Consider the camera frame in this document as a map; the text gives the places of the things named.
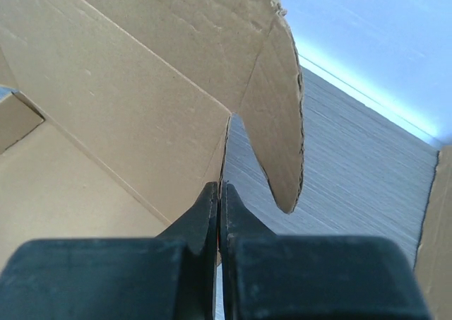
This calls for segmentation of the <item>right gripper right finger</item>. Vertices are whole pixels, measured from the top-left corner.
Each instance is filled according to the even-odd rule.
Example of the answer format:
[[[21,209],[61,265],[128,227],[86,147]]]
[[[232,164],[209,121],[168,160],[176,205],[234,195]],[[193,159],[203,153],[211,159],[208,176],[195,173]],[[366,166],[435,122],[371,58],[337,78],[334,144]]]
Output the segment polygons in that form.
[[[226,319],[430,319],[401,248],[385,237],[277,235],[225,184],[219,250]]]

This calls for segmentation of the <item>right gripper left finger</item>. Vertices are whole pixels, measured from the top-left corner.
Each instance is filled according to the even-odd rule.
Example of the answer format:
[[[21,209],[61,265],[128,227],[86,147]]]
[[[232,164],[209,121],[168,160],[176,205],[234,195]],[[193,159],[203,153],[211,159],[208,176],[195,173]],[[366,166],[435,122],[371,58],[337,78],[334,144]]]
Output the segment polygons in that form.
[[[2,319],[212,319],[218,185],[156,237],[34,239],[1,273]]]

